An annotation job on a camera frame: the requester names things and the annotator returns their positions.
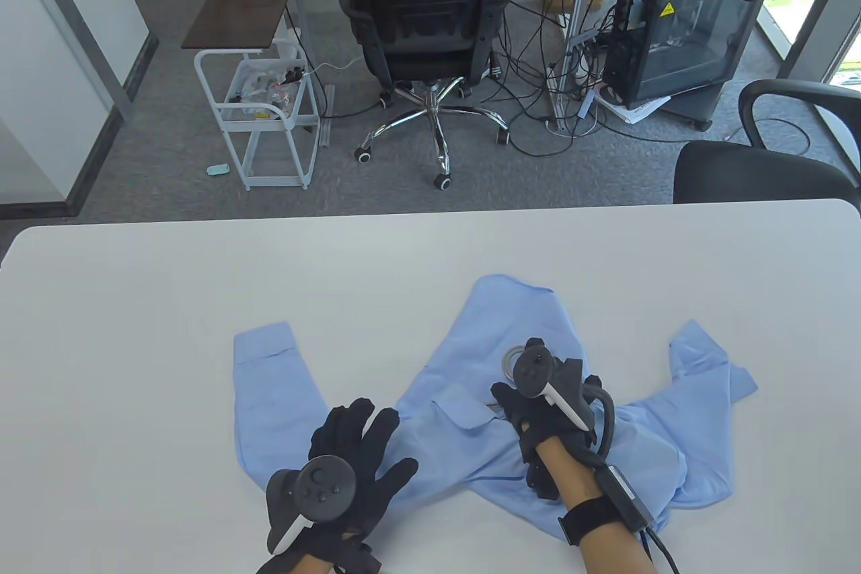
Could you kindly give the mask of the person's right hand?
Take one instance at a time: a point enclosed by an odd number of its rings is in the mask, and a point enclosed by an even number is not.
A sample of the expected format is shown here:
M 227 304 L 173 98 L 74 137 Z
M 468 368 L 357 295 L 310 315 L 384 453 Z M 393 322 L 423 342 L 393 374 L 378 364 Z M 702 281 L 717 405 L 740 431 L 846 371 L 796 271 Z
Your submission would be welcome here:
M 593 470 L 577 461 L 591 451 L 594 431 L 579 429 L 556 406 L 526 398 L 508 384 L 493 384 L 491 393 L 519 435 L 527 485 L 539 498 L 563 500 L 571 509 L 603 497 Z

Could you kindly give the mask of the person's left hand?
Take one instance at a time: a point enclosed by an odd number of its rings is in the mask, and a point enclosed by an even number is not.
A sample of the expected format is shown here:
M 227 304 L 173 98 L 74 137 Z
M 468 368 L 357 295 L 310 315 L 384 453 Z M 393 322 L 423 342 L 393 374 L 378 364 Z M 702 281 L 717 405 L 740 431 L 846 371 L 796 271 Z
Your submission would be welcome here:
M 270 558 L 262 573 L 378 573 L 367 538 L 394 497 L 418 472 L 403 458 L 382 475 L 385 449 L 400 425 L 393 408 L 369 399 L 333 408 L 311 436 L 307 463 L 268 479 Z

